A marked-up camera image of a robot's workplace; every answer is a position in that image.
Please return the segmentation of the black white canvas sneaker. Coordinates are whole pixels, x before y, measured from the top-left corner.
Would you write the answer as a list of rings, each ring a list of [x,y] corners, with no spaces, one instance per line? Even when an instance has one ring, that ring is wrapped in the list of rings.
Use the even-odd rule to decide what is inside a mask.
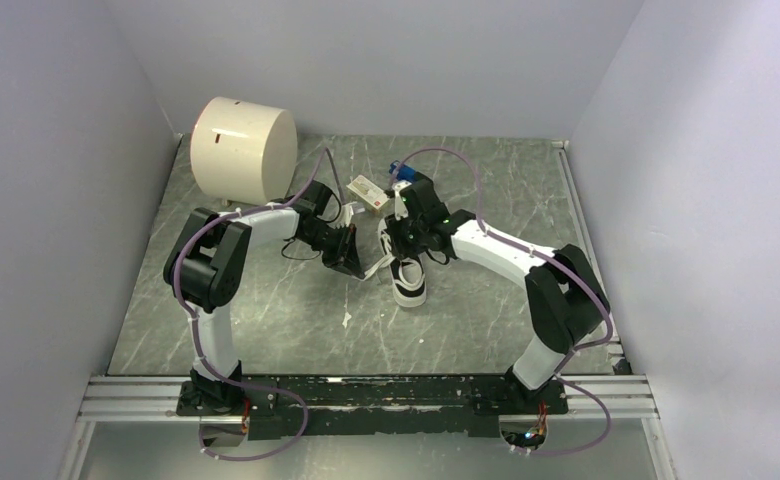
[[[377,235],[382,259],[390,271],[394,300],[402,308],[417,308],[426,302],[425,271],[419,258],[399,258],[392,252],[392,240],[384,219],[378,222]]]

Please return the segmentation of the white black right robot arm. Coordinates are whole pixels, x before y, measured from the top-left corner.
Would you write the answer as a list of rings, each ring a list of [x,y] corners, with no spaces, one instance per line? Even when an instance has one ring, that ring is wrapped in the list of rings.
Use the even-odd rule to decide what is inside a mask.
[[[576,245],[541,247],[501,232],[467,210],[449,211],[433,182],[420,176],[393,185],[394,212],[386,219],[399,258],[441,254],[471,262],[523,288],[534,335],[509,367],[505,398],[528,414],[545,386],[579,343],[610,318],[610,304],[585,253]]]

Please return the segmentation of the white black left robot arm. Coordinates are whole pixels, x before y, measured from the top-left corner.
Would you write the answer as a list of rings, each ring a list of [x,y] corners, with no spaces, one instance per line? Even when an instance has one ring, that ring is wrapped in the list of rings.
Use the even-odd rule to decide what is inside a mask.
[[[230,303],[247,254],[267,243],[297,240],[319,253],[323,265],[363,279],[356,227],[323,219],[334,193],[312,180],[285,202],[220,214],[195,209],[166,261],[163,277],[188,316],[195,359],[182,387],[181,411],[227,416],[245,403],[242,368],[232,334]]]

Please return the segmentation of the white shoelace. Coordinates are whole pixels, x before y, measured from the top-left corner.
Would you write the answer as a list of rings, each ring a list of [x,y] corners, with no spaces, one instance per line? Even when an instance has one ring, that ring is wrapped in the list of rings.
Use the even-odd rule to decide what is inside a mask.
[[[388,234],[380,233],[379,242],[384,255],[366,270],[365,280],[370,279],[383,268],[390,268],[394,276],[405,284],[413,285],[425,280],[425,270],[419,258],[397,258],[392,253],[392,241]]]

